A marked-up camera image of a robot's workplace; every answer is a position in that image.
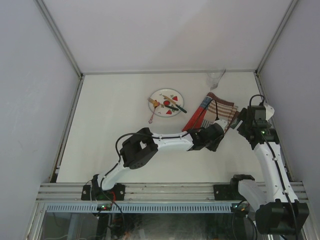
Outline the striped patchwork placemat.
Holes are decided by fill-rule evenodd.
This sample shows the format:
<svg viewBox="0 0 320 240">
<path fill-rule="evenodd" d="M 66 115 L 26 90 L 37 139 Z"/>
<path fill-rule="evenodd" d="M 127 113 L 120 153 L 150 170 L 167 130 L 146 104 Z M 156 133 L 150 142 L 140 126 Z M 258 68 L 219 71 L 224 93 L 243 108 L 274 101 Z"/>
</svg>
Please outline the striped patchwork placemat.
<svg viewBox="0 0 320 240">
<path fill-rule="evenodd" d="M 182 132 L 207 128 L 219 118 L 228 121 L 227 129 L 224 133 L 226 134 L 239 114 L 238 106 L 234 102 L 226 101 L 209 92 L 184 126 Z"/>
</svg>

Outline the gold knife green handle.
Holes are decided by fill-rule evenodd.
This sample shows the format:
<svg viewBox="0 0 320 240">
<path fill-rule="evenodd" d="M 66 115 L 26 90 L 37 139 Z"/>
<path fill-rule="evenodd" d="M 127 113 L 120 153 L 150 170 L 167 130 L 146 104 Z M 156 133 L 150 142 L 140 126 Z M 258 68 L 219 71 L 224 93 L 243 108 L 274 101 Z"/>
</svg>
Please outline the gold knife green handle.
<svg viewBox="0 0 320 240">
<path fill-rule="evenodd" d="M 169 102 L 169 104 L 164 105 L 165 107 L 167 107 L 167 108 L 169 108 L 169 109 L 171 109 L 171 110 L 173 110 L 173 111 L 179 111 L 179 109 L 176 108 L 177 104 L 176 104 L 175 101 L 173 101 L 171 98 L 169 98 L 169 97 L 167 97 L 167 96 L 165 96 L 165 95 L 162 95 L 162 96 L 164 97 L 164 99 L 165 99 L 166 101 Z"/>
</svg>

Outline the white watermelon pattern plate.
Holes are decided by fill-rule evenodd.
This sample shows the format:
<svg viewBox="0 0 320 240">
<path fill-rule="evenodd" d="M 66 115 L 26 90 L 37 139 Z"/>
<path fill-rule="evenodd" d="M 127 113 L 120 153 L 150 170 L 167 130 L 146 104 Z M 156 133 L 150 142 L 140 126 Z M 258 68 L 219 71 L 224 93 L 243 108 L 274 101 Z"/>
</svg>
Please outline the white watermelon pattern plate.
<svg viewBox="0 0 320 240">
<path fill-rule="evenodd" d="M 148 97 L 148 107 L 155 116 L 170 118 L 179 113 L 186 113 L 184 109 L 184 98 L 176 90 L 171 88 L 162 88 Z"/>
</svg>

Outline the pink handled spoon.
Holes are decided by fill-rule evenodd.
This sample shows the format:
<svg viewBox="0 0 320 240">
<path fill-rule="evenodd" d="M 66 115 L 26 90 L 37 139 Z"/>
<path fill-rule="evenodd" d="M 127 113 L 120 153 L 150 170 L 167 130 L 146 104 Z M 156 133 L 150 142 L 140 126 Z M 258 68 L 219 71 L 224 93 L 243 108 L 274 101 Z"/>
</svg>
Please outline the pink handled spoon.
<svg viewBox="0 0 320 240">
<path fill-rule="evenodd" d="M 156 106 L 153 108 L 152 115 L 151 115 L 150 119 L 148 120 L 149 124 L 153 123 L 153 119 L 154 119 L 156 108 L 157 108 Z"/>
</svg>

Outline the gold fork green handle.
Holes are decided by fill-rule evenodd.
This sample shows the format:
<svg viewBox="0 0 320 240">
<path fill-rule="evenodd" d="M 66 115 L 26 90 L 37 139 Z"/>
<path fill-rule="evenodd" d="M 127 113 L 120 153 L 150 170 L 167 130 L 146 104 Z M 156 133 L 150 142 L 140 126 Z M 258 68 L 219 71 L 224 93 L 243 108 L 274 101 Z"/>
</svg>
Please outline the gold fork green handle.
<svg viewBox="0 0 320 240">
<path fill-rule="evenodd" d="M 178 106 L 178 105 L 176 105 L 175 107 L 170 106 L 170 105 L 164 105 L 164 104 L 162 104 L 162 103 L 160 103 L 160 102 L 158 102 L 158 101 L 155 101 L 155 100 L 151 99 L 150 97 L 148 97 L 147 100 L 148 100 L 150 103 L 152 103 L 155 108 L 158 107 L 158 106 L 161 106 L 161 107 L 168 108 L 168 109 L 171 109 L 171 110 L 175 110 L 175 111 L 180 110 L 180 111 L 182 111 L 183 113 L 187 113 L 186 110 L 184 110 L 182 107 L 180 107 L 180 106 Z"/>
</svg>

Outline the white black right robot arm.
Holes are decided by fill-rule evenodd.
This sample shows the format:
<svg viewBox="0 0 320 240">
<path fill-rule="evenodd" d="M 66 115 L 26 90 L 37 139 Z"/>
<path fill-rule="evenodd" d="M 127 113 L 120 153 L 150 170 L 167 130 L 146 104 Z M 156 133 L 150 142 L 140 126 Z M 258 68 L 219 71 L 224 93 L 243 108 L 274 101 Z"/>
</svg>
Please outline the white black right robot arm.
<svg viewBox="0 0 320 240">
<path fill-rule="evenodd" d="M 239 175 L 229 192 L 234 199 L 248 201 L 260 234 L 297 237 L 310 211 L 299 201 L 288 179 L 277 131 L 268 121 L 273 114 L 274 109 L 266 104 L 249 105 L 238 116 L 241 124 L 237 131 L 260 163 L 266 190 L 262 191 L 252 176 Z"/>
</svg>

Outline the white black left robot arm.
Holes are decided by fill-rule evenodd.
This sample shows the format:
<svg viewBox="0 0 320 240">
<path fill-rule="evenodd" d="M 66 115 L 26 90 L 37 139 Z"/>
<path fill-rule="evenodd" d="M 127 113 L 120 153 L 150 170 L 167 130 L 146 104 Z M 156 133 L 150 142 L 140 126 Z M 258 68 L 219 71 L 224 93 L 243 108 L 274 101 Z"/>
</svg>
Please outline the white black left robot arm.
<svg viewBox="0 0 320 240">
<path fill-rule="evenodd" d="M 116 164 L 110 170 L 94 175 L 91 180 L 93 196 L 98 200 L 106 199 L 125 172 L 145 166 L 159 151 L 188 152 L 206 148 L 215 152 L 225 135 L 225 127 L 223 120 L 217 120 L 207 128 L 175 134 L 152 133 L 148 127 L 144 127 L 138 132 L 122 135 L 115 143 L 118 156 Z"/>
</svg>

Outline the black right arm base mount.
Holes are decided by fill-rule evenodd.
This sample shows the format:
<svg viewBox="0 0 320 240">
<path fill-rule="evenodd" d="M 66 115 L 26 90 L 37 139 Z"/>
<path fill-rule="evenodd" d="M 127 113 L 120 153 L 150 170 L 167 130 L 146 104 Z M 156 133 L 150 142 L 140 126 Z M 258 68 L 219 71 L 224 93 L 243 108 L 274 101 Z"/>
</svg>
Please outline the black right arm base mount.
<svg viewBox="0 0 320 240">
<path fill-rule="evenodd" d="M 239 192 L 230 184 L 213 185 L 213 193 L 216 201 L 240 201 L 243 199 Z"/>
</svg>

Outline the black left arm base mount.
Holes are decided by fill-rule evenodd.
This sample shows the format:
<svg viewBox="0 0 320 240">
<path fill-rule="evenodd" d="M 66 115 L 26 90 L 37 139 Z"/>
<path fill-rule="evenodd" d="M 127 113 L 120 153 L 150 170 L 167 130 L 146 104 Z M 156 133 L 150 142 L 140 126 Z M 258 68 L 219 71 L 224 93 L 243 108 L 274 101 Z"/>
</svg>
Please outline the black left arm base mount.
<svg viewBox="0 0 320 240">
<path fill-rule="evenodd" d="M 82 187 L 81 191 L 81 200 L 97 200 L 97 201 L 123 201 L 125 198 L 126 186 L 120 183 L 117 183 L 110 190 L 101 190 L 98 186 L 91 186 L 86 184 Z"/>
</svg>

